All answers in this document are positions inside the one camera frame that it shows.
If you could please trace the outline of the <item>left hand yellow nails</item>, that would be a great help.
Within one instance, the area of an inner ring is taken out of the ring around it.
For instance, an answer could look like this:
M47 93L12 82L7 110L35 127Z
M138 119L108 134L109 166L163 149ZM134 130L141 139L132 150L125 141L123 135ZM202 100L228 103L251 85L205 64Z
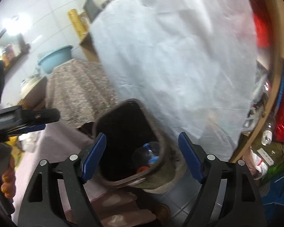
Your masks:
M5 198L12 199L16 194L16 185L15 185L15 161L11 156L9 161L9 166L7 170L2 175L2 185L1 192L4 194Z

